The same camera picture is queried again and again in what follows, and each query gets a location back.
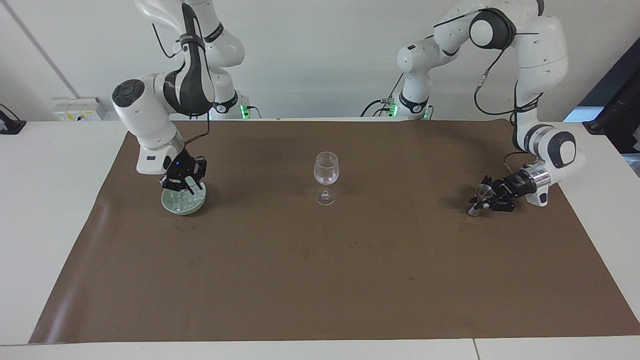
wine glass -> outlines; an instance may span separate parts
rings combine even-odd
[[[335,183],[340,176],[338,156],[329,151],[318,154],[314,167],[314,175],[317,182],[324,185],[324,188],[316,191],[317,203],[323,206],[333,204],[335,202],[335,194],[329,191],[329,185]]]

wine glass base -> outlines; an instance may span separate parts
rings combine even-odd
[[[329,206],[335,202],[335,197],[326,189],[318,189],[316,191],[316,202],[322,206]]]

table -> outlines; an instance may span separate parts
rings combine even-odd
[[[359,121],[361,119],[334,119]],[[609,141],[590,136],[580,124],[558,124],[576,134],[589,163],[561,186],[578,218],[640,318],[640,241],[636,218],[640,180]],[[0,137],[0,343],[27,342],[62,266],[93,206],[124,139],[120,122],[31,122],[19,136]],[[481,359],[636,358],[640,337],[545,340],[347,341],[293,343],[164,343],[1,347],[2,358],[166,357],[193,351],[193,357],[269,358],[446,358]],[[617,349],[618,354],[608,351]],[[560,356],[560,351],[567,355]]]

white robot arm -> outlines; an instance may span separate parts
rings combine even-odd
[[[429,71],[455,60],[467,40],[483,49],[504,51],[512,46],[517,52],[520,75],[515,90],[513,143],[538,160],[504,179],[486,177],[472,201],[470,215],[477,216],[483,208],[513,211],[513,201],[519,197],[546,206],[549,186],[572,176],[586,162],[573,134],[538,122],[538,100],[568,71],[562,25],[555,17],[543,16],[544,7],[544,0],[462,0],[434,26],[432,37],[398,54],[406,81],[395,96],[397,115],[419,119],[429,101]]]
[[[199,187],[207,162],[203,157],[189,155],[185,148],[188,142],[169,121],[169,114],[208,114],[218,98],[216,87],[229,100],[237,97],[235,90],[229,90],[233,84],[228,74],[219,68],[210,70],[209,57],[217,67],[234,66],[244,59],[244,48],[224,30],[211,2],[136,0],[136,6],[151,21],[179,34],[184,61],[178,70],[118,85],[113,92],[113,105],[140,143],[138,172],[166,174],[161,180],[163,188],[192,191],[186,178],[192,177]]]

brown tablecloth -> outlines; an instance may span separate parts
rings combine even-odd
[[[466,216],[507,174],[504,120],[214,122],[189,148],[209,198],[178,217],[127,135],[32,343],[640,334],[559,187]],[[321,151],[340,158],[329,207]]]

